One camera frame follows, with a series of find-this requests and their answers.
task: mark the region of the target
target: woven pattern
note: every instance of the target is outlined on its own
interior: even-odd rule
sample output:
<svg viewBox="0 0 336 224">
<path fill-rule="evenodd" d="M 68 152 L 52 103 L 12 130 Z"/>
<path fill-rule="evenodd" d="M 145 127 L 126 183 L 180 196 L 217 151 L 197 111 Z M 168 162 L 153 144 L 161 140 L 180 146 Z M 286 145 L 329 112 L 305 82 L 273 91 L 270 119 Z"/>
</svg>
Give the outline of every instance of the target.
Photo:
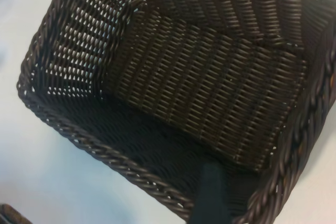
<svg viewBox="0 0 336 224">
<path fill-rule="evenodd" d="M 158 12 L 143 16 L 136 13 L 112 63 L 111 93 L 237 163 L 265 168 L 306 62 Z"/>
<path fill-rule="evenodd" d="M 301 0 L 147 0 L 172 17 L 233 36 L 302 47 Z"/>
<path fill-rule="evenodd" d="M 18 94 L 181 218 L 193 209 L 200 166 L 217 162 L 234 224 L 270 224 L 336 99 L 335 6 L 52 0 Z"/>
</svg>

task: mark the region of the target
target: brown wicker basket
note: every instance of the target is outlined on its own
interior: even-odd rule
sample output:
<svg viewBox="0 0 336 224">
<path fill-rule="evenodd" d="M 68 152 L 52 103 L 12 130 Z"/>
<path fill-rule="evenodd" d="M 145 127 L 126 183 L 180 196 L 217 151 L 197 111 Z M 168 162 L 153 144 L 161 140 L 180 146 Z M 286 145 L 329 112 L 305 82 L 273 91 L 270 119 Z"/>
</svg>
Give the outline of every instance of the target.
<svg viewBox="0 0 336 224">
<path fill-rule="evenodd" d="M 335 101 L 336 0 L 52 0 L 22 63 L 42 121 L 188 220 L 204 163 L 273 223 Z"/>
<path fill-rule="evenodd" d="M 0 224 L 32 224 L 18 211 L 7 204 L 0 204 Z"/>
</svg>

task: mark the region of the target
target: wicker basket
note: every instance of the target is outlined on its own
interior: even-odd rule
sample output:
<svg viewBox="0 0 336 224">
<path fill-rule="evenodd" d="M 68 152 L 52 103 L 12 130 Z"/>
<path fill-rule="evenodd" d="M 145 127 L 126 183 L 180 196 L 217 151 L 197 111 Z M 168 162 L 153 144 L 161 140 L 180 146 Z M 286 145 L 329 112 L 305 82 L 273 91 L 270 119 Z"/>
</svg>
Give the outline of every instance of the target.
<svg viewBox="0 0 336 224">
<path fill-rule="evenodd" d="M 336 0 L 52 0 L 22 63 L 43 122 L 188 220 L 220 163 L 273 223 L 335 101 Z"/>
<path fill-rule="evenodd" d="M 0 204 L 0 224 L 32 224 L 18 211 L 7 204 Z"/>
</svg>

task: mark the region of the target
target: white table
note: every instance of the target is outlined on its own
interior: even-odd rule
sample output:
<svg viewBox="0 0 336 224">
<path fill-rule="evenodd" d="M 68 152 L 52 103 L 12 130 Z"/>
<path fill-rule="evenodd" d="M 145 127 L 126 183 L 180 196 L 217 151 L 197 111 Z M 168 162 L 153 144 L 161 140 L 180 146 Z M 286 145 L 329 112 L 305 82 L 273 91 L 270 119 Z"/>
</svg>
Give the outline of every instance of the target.
<svg viewBox="0 0 336 224">
<path fill-rule="evenodd" d="M 51 0 L 0 0 L 0 202 L 34 224 L 180 224 L 155 199 L 43 124 L 17 97 L 20 63 Z M 336 223 L 336 106 L 276 224 Z"/>
</svg>

